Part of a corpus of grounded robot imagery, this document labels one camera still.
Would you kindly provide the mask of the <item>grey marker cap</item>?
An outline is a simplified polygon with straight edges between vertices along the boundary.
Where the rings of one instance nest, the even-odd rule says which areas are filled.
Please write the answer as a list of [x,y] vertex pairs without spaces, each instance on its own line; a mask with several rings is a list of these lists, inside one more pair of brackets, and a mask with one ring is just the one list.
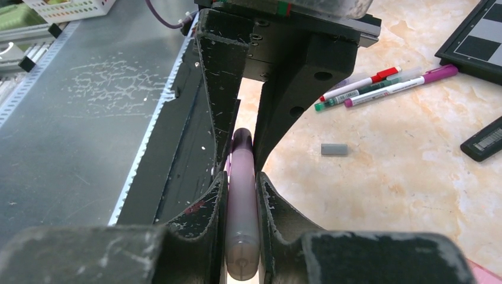
[[321,144],[322,156],[347,156],[349,146],[347,144],[323,143]]

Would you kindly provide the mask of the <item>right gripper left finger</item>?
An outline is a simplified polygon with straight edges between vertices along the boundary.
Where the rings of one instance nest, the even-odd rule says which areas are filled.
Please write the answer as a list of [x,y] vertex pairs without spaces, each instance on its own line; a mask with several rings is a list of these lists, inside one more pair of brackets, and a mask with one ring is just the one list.
[[1,250],[1,282],[220,283],[228,189],[220,172],[161,225],[25,229]]

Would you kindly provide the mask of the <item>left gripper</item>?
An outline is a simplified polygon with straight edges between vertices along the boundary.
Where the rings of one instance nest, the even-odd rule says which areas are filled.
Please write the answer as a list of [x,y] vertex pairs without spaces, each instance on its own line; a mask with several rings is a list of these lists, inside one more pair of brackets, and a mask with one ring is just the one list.
[[224,170],[242,78],[267,80],[253,141],[255,170],[302,114],[348,78],[358,47],[378,41],[371,1],[195,1],[199,57],[213,126],[214,172]]

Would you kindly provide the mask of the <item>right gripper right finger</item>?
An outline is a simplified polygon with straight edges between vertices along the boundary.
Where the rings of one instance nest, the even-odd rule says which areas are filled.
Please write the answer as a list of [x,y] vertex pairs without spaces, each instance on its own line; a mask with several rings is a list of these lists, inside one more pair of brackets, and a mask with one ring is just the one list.
[[461,250],[436,233],[330,231],[256,176],[260,283],[475,283]]

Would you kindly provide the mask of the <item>purple highlighter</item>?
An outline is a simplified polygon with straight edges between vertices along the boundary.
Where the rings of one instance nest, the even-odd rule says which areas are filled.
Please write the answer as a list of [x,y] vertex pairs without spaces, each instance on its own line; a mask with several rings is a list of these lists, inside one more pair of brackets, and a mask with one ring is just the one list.
[[234,132],[229,167],[225,257],[228,274],[246,281],[258,271],[260,233],[252,136]]

